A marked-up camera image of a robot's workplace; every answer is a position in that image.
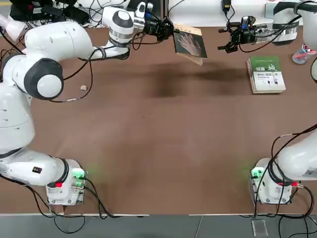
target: electrical cord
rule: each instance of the electrical cord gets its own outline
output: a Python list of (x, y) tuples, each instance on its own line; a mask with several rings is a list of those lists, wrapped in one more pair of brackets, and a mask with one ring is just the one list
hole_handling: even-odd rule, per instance
[[(316, 227), (317, 227), (317, 223), (314, 221), (314, 219), (311, 218), (310, 216), (308, 216), (308, 218), (311, 219), (311, 221), (312, 221), (312, 222), (316, 225)], [(297, 236), (297, 235), (307, 235), (307, 237), (308, 237), (308, 236), (311, 235), (311, 234), (317, 233), (317, 229), (316, 229), (314, 232), (309, 232), (307, 225), (306, 225), (306, 231), (307, 231), (306, 233), (295, 233), (295, 234), (292, 234), (292, 235), (290, 235), (288, 238), (291, 238), (291, 237)]]
[[(104, 206), (104, 204), (101, 202), (99, 196), (98, 196), (98, 193), (97, 193), (97, 189), (95, 187), (95, 185), (93, 184), (93, 182), (91, 182), (91, 180), (89, 180), (87, 178), (87, 181), (91, 184), (91, 186), (93, 187), (94, 191), (92, 191), (90, 188), (88, 187), (85, 187), (86, 190), (88, 190), (92, 195), (95, 196), (95, 198), (97, 199), (97, 202), (98, 202), (98, 210), (99, 210), (99, 216), (101, 219), (106, 219), (108, 216), (111, 217), (111, 218), (119, 218), (121, 216), (115, 216), (113, 214), (111, 214)], [(101, 208), (103, 209), (103, 211), (107, 214), (106, 217), (102, 217), (102, 213), (101, 213)]]
[[(0, 178), (5, 179), (5, 180), (7, 180), (7, 181), (9, 181), (9, 182), (16, 183), (16, 184), (21, 185), (21, 186), (27, 188), (28, 190), (30, 190), (30, 191), (32, 192), (33, 196), (34, 196), (34, 200), (35, 200), (35, 202), (36, 202), (36, 206), (37, 206), (39, 212), (40, 212), (44, 217), (46, 217), (46, 218), (54, 218), (54, 224), (55, 224), (56, 227), (57, 227), (60, 231), (62, 231), (63, 233), (73, 234), (73, 233), (76, 233), (76, 232), (80, 231), (80, 230), (84, 227), (85, 222), (86, 222), (85, 216), (81, 216), (81, 215), (80, 215), (80, 216), (65, 216), (65, 215), (57, 214), (56, 212), (54, 212), (54, 211), (52, 211), (52, 210), (50, 209), (50, 207), (49, 207), (48, 204), (44, 201), (44, 199), (43, 199), (43, 198), (39, 195), (39, 193), (38, 193), (37, 191), (35, 191), (31, 186), (27, 185), (26, 183), (23, 183), (23, 182), (14, 180), (14, 179), (6, 178), (6, 177), (4, 177), (4, 176), (1, 175), (1, 174), (0, 174)], [(40, 198), (40, 200), (43, 202), (43, 204), (50, 210), (50, 212), (51, 212), (52, 214), (54, 214), (54, 216), (48, 216), (48, 215), (46, 215), (46, 214), (43, 213), (43, 211), (42, 211), (41, 208), (40, 208), (40, 205), (39, 205), (39, 202), (38, 202), (38, 200), (37, 200), (36, 195)], [(63, 230), (57, 225), (57, 223), (55, 222), (55, 218), (56, 218), (56, 217), (63, 217), (63, 218), (78, 218), (78, 217), (84, 217), (84, 223), (83, 223), (83, 225), (82, 225), (79, 229), (77, 229), (76, 231), (72, 231), (72, 232), (69, 233), (69, 232), (67, 232), (67, 231), (63, 231)]]
[(251, 53), (251, 52), (254, 52), (254, 51), (257, 51), (259, 49), (262, 49), (263, 47), (267, 46), (268, 44), (272, 43), (277, 37), (280, 36), (280, 34), (282, 34), (282, 32), (288, 27), (288, 25), (292, 24), (293, 22), (295, 22), (296, 20), (300, 19), (302, 16), (296, 16), (295, 18), (293, 18), (292, 20), (290, 20), (282, 29), (280, 29), (279, 33), (272, 39), (270, 40), (269, 42), (265, 43), (264, 45), (256, 48), (256, 49), (253, 49), (253, 50), (250, 50), (250, 51), (245, 51), (241, 48), (241, 44), (239, 44), (239, 49), (244, 52), (244, 53)]
[(24, 54), (19, 48), (17, 48), (17, 46), (12, 43), (5, 35), (4, 33), (2, 32), (2, 29), (3, 28), (0, 28), (0, 34), (2, 35), (2, 37), (17, 51), (19, 52), (20, 54)]
[(234, 8), (233, 8), (233, 6), (230, 4), (230, 7), (232, 8), (232, 10), (233, 10), (233, 13), (232, 13), (232, 15), (231, 15), (231, 17), (230, 18), (228, 18), (228, 16), (227, 16), (227, 12), (225, 12), (225, 17), (227, 18), (227, 27), (230, 27), (230, 20), (231, 20), (231, 18), (234, 16), (234, 14), (236, 13), (236, 11), (234, 10)]
[(78, 228), (77, 230), (74, 230), (74, 231), (72, 231), (72, 232), (68, 232), (68, 231), (62, 230), (62, 229), (57, 225), (57, 223), (56, 223), (56, 218), (57, 218), (57, 217), (54, 217), (54, 224), (55, 224), (55, 226), (56, 226), (61, 232), (65, 233), (65, 234), (74, 234), (74, 233), (76, 233), (76, 232), (79, 232), (79, 231), (84, 227), (84, 225), (85, 225), (85, 223), (86, 223), (86, 217), (85, 217), (85, 216), (82, 216), (82, 217), (84, 218), (83, 224), (81, 225), (80, 228)]
[(94, 83), (94, 74), (93, 74), (93, 68), (92, 68), (92, 65), (91, 65), (91, 61), (88, 61), (89, 62), (89, 67), (90, 67), (90, 87), (89, 89), (87, 90), (87, 92), (79, 97), (79, 98), (71, 98), (71, 99), (66, 99), (66, 100), (61, 100), (61, 101), (57, 101), (57, 100), (49, 100), (50, 102), (53, 102), (53, 103), (69, 103), (69, 102), (74, 102), (74, 101), (77, 101), (77, 100), (80, 100), (80, 99), (83, 99), (85, 98), (91, 91), (91, 89), (93, 88), (93, 83)]
[[(274, 140), (274, 142), (273, 142), (273, 144), (272, 144), (272, 147), (271, 147), (271, 159), (270, 159), (270, 162), (271, 162), (271, 161), (274, 162), (275, 159), (277, 158), (278, 154), (280, 153), (280, 151), (281, 151), (282, 149), (284, 149), (284, 148), (285, 148), (289, 143), (291, 143), (293, 140), (295, 140), (297, 137), (299, 137), (299, 136), (302, 135), (302, 134), (306, 134), (306, 133), (312, 132), (312, 131), (314, 131), (315, 129), (317, 129), (317, 124), (315, 124), (315, 125), (313, 125), (313, 126), (307, 128), (307, 129), (305, 129), (305, 130), (303, 130), (302, 132), (299, 132), (299, 133), (286, 134), (286, 135), (282, 135), (282, 136), (277, 137), (277, 138)], [(291, 136), (291, 135), (293, 135), (293, 137), (292, 137), (290, 140), (288, 140), (288, 141), (276, 152), (275, 155), (273, 155), (274, 146), (275, 146), (277, 140), (280, 139), (280, 138), (282, 138), (282, 137)], [(257, 188), (257, 193), (256, 193), (256, 196), (255, 196), (255, 199), (254, 199), (254, 205), (255, 205), (254, 214), (253, 214), (253, 215), (250, 215), (250, 216), (241, 216), (241, 217), (244, 217), (244, 218), (255, 218), (256, 216), (260, 216), (260, 215), (257, 214), (258, 195), (259, 195), (259, 190), (260, 190), (260, 186), (261, 186), (261, 184), (262, 184), (264, 175), (266, 174), (266, 172), (267, 172), (267, 170), (268, 170), (268, 168), (269, 168), (269, 163), (268, 163), (267, 167), (265, 168), (265, 170), (264, 170), (264, 172), (263, 172), (263, 174), (262, 174), (262, 177), (261, 177), (261, 179), (260, 179), (260, 182), (259, 182), (259, 185), (258, 185), (258, 188)], [(313, 193), (312, 193), (307, 187), (304, 187), (304, 188), (305, 188), (305, 190), (308, 191), (308, 193), (310, 194), (311, 199), (312, 199), (312, 200), (311, 200), (311, 205), (310, 205), (310, 207), (309, 207), (307, 213), (305, 214), (305, 217), (307, 217), (308, 215), (310, 215), (310, 213), (311, 213), (311, 211), (312, 211), (312, 209), (313, 209), (314, 201), (315, 201), (315, 200), (314, 200), (314, 195), (313, 195)], [(291, 201), (291, 199), (293, 198), (293, 196), (296, 194), (296, 192), (297, 192), (297, 189), (295, 190), (295, 192), (293, 193), (293, 195), (290, 197), (290, 201)], [(271, 216), (269, 216), (269, 215), (271, 215), (271, 214), (261, 215), (261, 216), (271, 217)]]
[(167, 16), (169, 16), (170, 11), (172, 11), (172, 9), (173, 9), (174, 7), (176, 7), (177, 5), (179, 5), (180, 3), (184, 2), (184, 1), (185, 1), (185, 0), (181, 0), (181, 1), (179, 1), (177, 4), (175, 4), (174, 6), (172, 6), (172, 7), (167, 11)]

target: brown table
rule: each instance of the brown table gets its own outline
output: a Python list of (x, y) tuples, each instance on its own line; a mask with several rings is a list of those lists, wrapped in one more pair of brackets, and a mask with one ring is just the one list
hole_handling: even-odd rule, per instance
[[(106, 29), (90, 30), (94, 45)], [(273, 140), (317, 119), (317, 85), (310, 61), (295, 65), (289, 46), (226, 54), (229, 40), (216, 28), (203, 29), (208, 60), (203, 66), (174, 54), (172, 39), (141, 46), (128, 60), (94, 62), (91, 94), (75, 103), (34, 100), (36, 137), (30, 147), (77, 160), (116, 214), (246, 214), (253, 212), (249, 170), (270, 155)], [(1, 39), (1, 46), (7, 44)], [(251, 55), (278, 55), (287, 90), (252, 95), (246, 61)], [(64, 75), (81, 61), (62, 62)], [(89, 67), (66, 81), (60, 98), (82, 95)], [(317, 194), (317, 182), (305, 183)], [(38, 213), (23, 187), (0, 181), (0, 213)], [(37, 187), (42, 194), (44, 188)], [(300, 191), (281, 213), (303, 213), (309, 198)], [(260, 205), (259, 212), (274, 212)], [(97, 213), (95, 199), (68, 213)]]

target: cable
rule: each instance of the cable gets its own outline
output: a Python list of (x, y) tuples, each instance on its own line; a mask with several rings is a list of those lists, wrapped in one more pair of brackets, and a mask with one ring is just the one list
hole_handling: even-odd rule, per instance
[[(317, 223), (314, 221), (313, 218), (311, 218), (310, 216), (308, 216), (308, 218), (311, 219), (311, 221), (317, 226)], [(308, 232), (308, 227), (306, 227), (306, 228), (307, 228), (307, 232), (306, 233), (295, 233), (295, 234), (290, 235), (288, 238), (291, 238), (291, 237), (297, 236), (297, 235), (307, 235), (307, 237), (308, 237), (308, 235), (317, 233), (317, 230), (314, 231), (314, 232)]]
[(17, 48), (16, 45), (14, 45), (14, 44), (4, 35), (4, 33), (2, 32), (2, 29), (3, 29), (3, 28), (0, 28), (0, 34), (3, 36), (3, 38), (4, 38), (13, 48), (15, 48), (16, 51), (18, 51), (18, 52), (21, 53), (21, 54), (24, 54), (19, 48)]
[[(262, 174), (262, 177), (261, 177), (261, 179), (260, 179), (260, 182), (259, 182), (259, 185), (258, 185), (258, 188), (257, 188), (256, 197), (255, 197), (255, 199), (254, 199), (254, 205), (255, 205), (254, 214), (253, 214), (253, 216), (250, 216), (250, 217), (255, 218), (255, 217), (257, 216), (257, 202), (258, 202), (259, 190), (260, 190), (260, 186), (261, 186), (261, 184), (262, 184), (263, 178), (264, 178), (264, 176), (265, 176), (265, 174), (266, 174), (266, 172), (267, 172), (267, 170), (268, 170), (268, 168), (269, 168), (270, 162), (273, 163), (273, 161), (275, 161), (275, 159), (277, 158), (277, 156), (278, 156), (278, 154), (280, 153), (280, 151), (281, 151), (282, 149), (284, 149), (284, 148), (285, 148), (289, 143), (291, 143), (293, 140), (295, 140), (297, 137), (299, 137), (299, 136), (302, 135), (302, 134), (306, 134), (306, 133), (312, 132), (312, 131), (314, 131), (315, 129), (317, 129), (317, 124), (315, 124), (315, 125), (313, 125), (313, 126), (307, 128), (307, 129), (303, 130), (302, 132), (282, 135), (282, 136), (277, 137), (277, 138), (274, 140), (274, 142), (273, 142), (273, 144), (272, 144), (272, 148), (271, 148), (271, 159), (270, 159), (270, 161), (269, 161), (267, 167), (265, 168), (265, 170), (264, 170), (264, 172), (263, 172), (263, 174)], [(276, 152), (276, 154), (273, 156), (273, 149), (274, 149), (274, 145), (275, 145), (275, 143), (277, 142), (277, 140), (280, 139), (280, 138), (282, 138), (282, 137), (284, 137), (284, 136), (289, 136), (289, 135), (293, 135), (293, 137), (292, 137), (290, 140), (288, 140), (288, 141)], [(314, 195), (313, 195), (313, 193), (312, 193), (307, 187), (304, 187), (304, 188), (309, 192), (309, 194), (311, 195), (311, 198), (312, 198), (311, 206), (310, 206), (310, 208), (308, 209), (308, 211), (307, 211), (307, 213), (306, 213), (306, 215), (307, 215), (308, 213), (309, 213), (309, 214), (311, 213), (312, 207), (314, 206), (314, 201), (315, 201), (315, 200), (314, 200)]]
[(174, 6), (172, 6), (172, 7), (168, 10), (167, 16), (169, 16), (170, 11), (172, 11), (172, 9), (173, 9), (174, 7), (176, 7), (177, 5), (179, 5), (180, 3), (184, 2), (184, 1), (185, 1), (185, 0), (181, 0), (181, 1), (179, 1), (177, 4), (175, 4)]
[(101, 219), (106, 219), (107, 217), (102, 217), (102, 214), (101, 214), (101, 208), (104, 210), (104, 212), (107, 214), (107, 216), (111, 217), (111, 218), (119, 218), (121, 216), (115, 216), (113, 214), (111, 214), (106, 208), (105, 206), (103, 205), (103, 203), (101, 202), (99, 196), (98, 196), (98, 193), (97, 193), (97, 189), (95, 187), (95, 185), (93, 184), (93, 182), (91, 182), (88, 178), (87, 178), (87, 181), (91, 184), (91, 186), (93, 187), (94, 191), (92, 191), (90, 188), (88, 187), (85, 187), (86, 190), (88, 190), (92, 195), (95, 196), (95, 198), (97, 199), (98, 201), (98, 209), (99, 209), (99, 215), (100, 215), (100, 218)]
[(85, 217), (85, 216), (82, 216), (82, 217), (84, 218), (83, 224), (81, 225), (80, 228), (78, 228), (77, 230), (72, 231), (72, 232), (63, 231), (63, 230), (57, 225), (57, 223), (56, 223), (56, 217), (54, 217), (54, 224), (55, 224), (55, 226), (56, 226), (61, 232), (65, 233), (65, 234), (74, 234), (74, 233), (76, 233), (76, 232), (79, 232), (79, 231), (84, 227), (84, 225), (85, 225), (85, 223), (86, 223), (86, 217)]
[(282, 219), (283, 219), (283, 217), (281, 216), (281, 218), (278, 221), (278, 236), (279, 236), (279, 238), (282, 238), (282, 235), (281, 235), (281, 221), (282, 221)]
[(141, 36), (141, 40), (140, 40), (140, 43), (142, 43), (142, 40), (143, 40), (143, 38), (145, 37), (145, 33), (144, 32), (138, 32), (138, 33), (136, 33), (133, 37), (132, 37), (132, 48), (135, 50), (135, 51), (137, 51), (140, 47), (141, 47), (141, 44), (138, 44), (138, 46), (137, 47), (135, 47), (135, 45), (136, 45), (136, 42), (134, 42), (135, 41), (135, 39), (137, 39), (136, 37), (139, 37), (140, 35), (142, 35)]
[(91, 91), (91, 89), (93, 88), (93, 83), (94, 83), (94, 74), (93, 74), (93, 68), (92, 68), (92, 65), (91, 65), (91, 61), (88, 61), (89, 62), (89, 67), (90, 67), (90, 87), (88, 89), (88, 91), (81, 97), (79, 98), (71, 98), (71, 99), (66, 99), (66, 100), (62, 100), (62, 101), (56, 101), (56, 100), (49, 100), (50, 102), (53, 102), (53, 103), (69, 103), (69, 102), (74, 102), (74, 101), (77, 101), (77, 100), (80, 100), (80, 99), (83, 99), (85, 98)]
[(233, 6), (230, 4), (230, 7), (232, 8), (232, 10), (233, 10), (233, 13), (232, 13), (232, 15), (231, 15), (231, 17), (230, 18), (228, 18), (228, 16), (227, 16), (227, 12), (224, 14), (225, 15), (225, 17), (227, 18), (227, 27), (230, 27), (230, 20), (231, 20), (231, 18), (234, 16), (234, 14), (236, 13), (236, 11), (234, 10), (234, 8), (233, 8)]
[(305, 185), (303, 186), (303, 189), (305, 189), (305, 190), (309, 193), (309, 195), (310, 195), (310, 197), (311, 197), (311, 204), (310, 204), (310, 207), (309, 207), (308, 211), (307, 211), (304, 215), (298, 216), (298, 217), (296, 217), (296, 216), (293, 217), (293, 216), (288, 216), (288, 215), (283, 215), (283, 217), (286, 217), (286, 218), (289, 218), (289, 219), (302, 219), (302, 218), (308, 217), (308, 216), (312, 213), (313, 208), (314, 208), (314, 204), (315, 204), (314, 194), (313, 194), (313, 192), (312, 192), (308, 187), (306, 187)]
[[(82, 225), (78, 230), (76, 230), (76, 231), (74, 231), (74, 232), (72, 232), (72, 233), (76, 233), (76, 232), (80, 231), (80, 230), (84, 227), (85, 221), (86, 221), (85, 216), (65, 216), (65, 215), (57, 214), (57, 213), (55, 213), (54, 211), (52, 211), (52, 210), (49, 208), (48, 204), (44, 201), (44, 199), (43, 199), (43, 198), (39, 195), (39, 193), (38, 193), (37, 191), (35, 191), (31, 186), (27, 185), (26, 183), (17, 181), (17, 180), (13, 180), (13, 179), (10, 179), (10, 178), (6, 178), (6, 177), (4, 177), (4, 176), (1, 175), (1, 174), (0, 174), (0, 178), (5, 179), (5, 180), (7, 180), (7, 181), (9, 181), (9, 182), (16, 183), (16, 184), (21, 185), (21, 186), (27, 188), (28, 190), (30, 190), (30, 191), (32, 192), (33, 196), (34, 196), (34, 200), (35, 200), (35, 202), (36, 202), (36, 206), (37, 206), (39, 212), (40, 212), (44, 217), (46, 217), (46, 218), (54, 218), (54, 223), (55, 223), (56, 227), (57, 227), (60, 231), (62, 231), (62, 232), (64, 232), (64, 233), (67, 234), (67, 232), (63, 231), (63, 230), (56, 224), (56, 222), (55, 222), (55, 218), (56, 218), (56, 217), (64, 217), (64, 218), (78, 218), (78, 217), (84, 217), (84, 223), (83, 223), (83, 225)], [(54, 216), (48, 216), (48, 215), (46, 215), (46, 214), (43, 213), (43, 211), (42, 211), (41, 208), (40, 208), (40, 205), (39, 205), (39, 202), (38, 202), (38, 200), (37, 200), (36, 195), (40, 198), (40, 200), (43, 202), (43, 204), (51, 211), (51, 213), (54, 214)]]
[(251, 52), (254, 52), (254, 51), (257, 51), (259, 49), (262, 49), (263, 47), (267, 46), (268, 44), (272, 43), (277, 37), (279, 37), (280, 34), (282, 34), (282, 32), (288, 27), (288, 25), (292, 24), (294, 21), (298, 20), (299, 18), (301, 18), (302, 16), (297, 16), (295, 18), (293, 18), (291, 21), (289, 21), (282, 29), (280, 29), (280, 32), (272, 39), (270, 40), (269, 42), (265, 43), (264, 45), (256, 48), (256, 49), (253, 49), (253, 50), (250, 50), (250, 51), (245, 51), (241, 48), (241, 44), (239, 44), (239, 49), (244, 52), (244, 53), (251, 53)]

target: book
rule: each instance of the book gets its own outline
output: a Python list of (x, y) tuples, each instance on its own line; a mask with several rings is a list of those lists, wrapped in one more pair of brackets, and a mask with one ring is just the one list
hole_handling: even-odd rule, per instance
[(277, 56), (252, 56), (247, 66), (253, 93), (281, 93), (286, 90)]
[(207, 58), (202, 31), (198, 28), (174, 24), (174, 46), (176, 54), (199, 65)]

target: white robotic arm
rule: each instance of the white robotic arm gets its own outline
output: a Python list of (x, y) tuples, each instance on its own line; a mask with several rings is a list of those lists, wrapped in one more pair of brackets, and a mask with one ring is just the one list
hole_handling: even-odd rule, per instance
[(25, 35), (24, 54), (11, 54), (2, 64), (0, 82), (0, 175), (29, 185), (45, 185), (51, 204), (74, 205), (83, 200), (85, 172), (74, 160), (54, 158), (26, 146), (35, 136), (30, 113), (32, 98), (51, 100), (63, 90), (59, 61), (121, 59), (129, 54), (133, 33), (154, 35), (159, 41), (173, 33), (168, 18), (146, 15), (152, 5), (140, 3), (136, 12), (106, 7), (103, 24), (109, 41), (93, 47), (84, 28), (75, 22), (40, 26)]
[(241, 22), (229, 24), (225, 30), (229, 32), (230, 41), (218, 47), (227, 53), (238, 51), (238, 46), (243, 44), (257, 44), (272, 42), (276, 46), (292, 43), (297, 37), (299, 18), (303, 18), (304, 43), (311, 49), (317, 47), (316, 35), (313, 30), (317, 25), (317, 3), (310, 1), (288, 0), (280, 1), (273, 9), (273, 23), (258, 24), (252, 16), (242, 17)]

